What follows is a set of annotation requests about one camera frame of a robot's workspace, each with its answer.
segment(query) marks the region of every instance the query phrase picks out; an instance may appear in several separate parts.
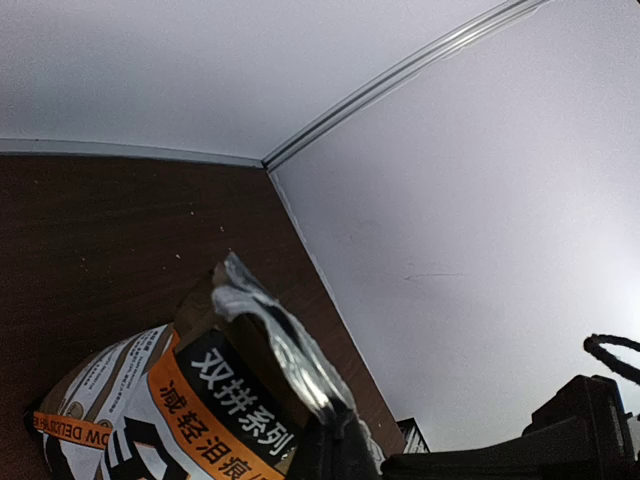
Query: black cable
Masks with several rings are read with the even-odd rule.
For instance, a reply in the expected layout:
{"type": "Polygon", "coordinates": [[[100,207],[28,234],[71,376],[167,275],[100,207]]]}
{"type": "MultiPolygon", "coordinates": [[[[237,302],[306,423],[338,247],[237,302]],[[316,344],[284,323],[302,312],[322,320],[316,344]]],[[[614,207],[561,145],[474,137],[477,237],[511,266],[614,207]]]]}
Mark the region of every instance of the black cable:
{"type": "Polygon", "coordinates": [[[640,385],[640,370],[632,367],[628,363],[623,362],[612,353],[607,352],[601,345],[619,345],[636,352],[640,352],[640,343],[629,340],[625,337],[616,337],[615,335],[596,335],[593,334],[584,341],[584,350],[600,360],[612,372],[640,385]]]}

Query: orange stripe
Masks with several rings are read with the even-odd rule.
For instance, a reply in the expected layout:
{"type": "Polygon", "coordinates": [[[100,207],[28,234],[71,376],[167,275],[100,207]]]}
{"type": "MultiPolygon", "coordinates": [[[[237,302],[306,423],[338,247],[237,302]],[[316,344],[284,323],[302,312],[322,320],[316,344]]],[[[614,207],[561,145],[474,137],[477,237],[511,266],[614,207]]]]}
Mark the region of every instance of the orange stripe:
{"type": "Polygon", "coordinates": [[[221,467],[233,457],[249,465],[251,470],[246,475],[249,478],[257,477],[265,480],[284,480],[282,474],[265,463],[258,455],[249,450],[249,448],[227,430],[202,403],[200,398],[198,398],[178,367],[173,353],[176,344],[176,341],[171,343],[170,348],[167,349],[165,354],[149,371],[148,378],[151,396],[180,448],[213,478],[220,478],[221,471],[223,470],[221,467]],[[171,388],[175,388],[177,394],[184,397],[185,403],[183,408],[174,410],[173,414],[171,414],[170,409],[165,405],[165,399],[162,397],[161,392],[161,389],[169,388],[171,382],[173,382],[171,388]],[[208,432],[203,433],[197,440],[193,439],[192,443],[186,440],[182,430],[178,426],[182,415],[187,412],[195,413],[198,420],[208,428],[208,432]],[[211,455],[206,455],[206,448],[216,445],[218,442],[222,442],[229,447],[230,452],[220,460],[215,461],[215,458],[212,458],[211,455]]]}
{"type": "Polygon", "coordinates": [[[109,427],[103,427],[85,420],[41,412],[33,414],[33,426],[36,430],[61,440],[100,450],[104,450],[107,447],[109,435],[111,435],[111,428],[109,427]]]}

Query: orange label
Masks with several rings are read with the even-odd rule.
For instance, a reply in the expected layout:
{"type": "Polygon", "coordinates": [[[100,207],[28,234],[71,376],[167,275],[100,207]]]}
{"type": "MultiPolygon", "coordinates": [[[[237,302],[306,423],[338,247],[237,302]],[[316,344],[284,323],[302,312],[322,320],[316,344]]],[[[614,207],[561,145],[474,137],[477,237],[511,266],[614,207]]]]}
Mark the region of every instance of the orange label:
{"type": "Polygon", "coordinates": [[[47,433],[67,442],[77,443],[85,447],[107,448],[111,428],[103,427],[85,420],[35,412],[33,426],[36,430],[47,433]]]}
{"type": "Polygon", "coordinates": [[[284,480],[202,403],[180,372],[174,346],[149,371],[149,390],[180,448],[215,479],[284,480]]]}

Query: wooden table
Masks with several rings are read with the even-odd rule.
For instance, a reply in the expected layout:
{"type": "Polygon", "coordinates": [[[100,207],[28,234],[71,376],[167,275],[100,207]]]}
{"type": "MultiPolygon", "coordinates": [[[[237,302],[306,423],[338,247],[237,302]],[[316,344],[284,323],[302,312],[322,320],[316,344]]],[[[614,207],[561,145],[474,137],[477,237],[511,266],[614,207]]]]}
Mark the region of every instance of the wooden table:
{"type": "Polygon", "coordinates": [[[48,478],[21,420],[92,351],[171,321],[233,249],[318,340],[387,454],[402,436],[262,170],[0,159],[3,477],[48,478]]]}

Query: white wall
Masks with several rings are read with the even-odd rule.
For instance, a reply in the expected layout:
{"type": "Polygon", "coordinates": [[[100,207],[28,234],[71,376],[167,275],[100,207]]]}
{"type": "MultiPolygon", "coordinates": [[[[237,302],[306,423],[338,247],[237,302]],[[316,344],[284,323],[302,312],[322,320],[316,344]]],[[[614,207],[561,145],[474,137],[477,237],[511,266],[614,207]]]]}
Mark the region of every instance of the white wall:
{"type": "MultiPolygon", "coordinates": [[[[276,170],[398,417],[518,436],[593,332],[640,339],[640,6],[556,1],[276,170]]],[[[619,380],[629,409],[640,389],[619,380]]]]}
{"type": "Polygon", "coordinates": [[[262,158],[500,0],[0,2],[0,140],[262,158]]]}

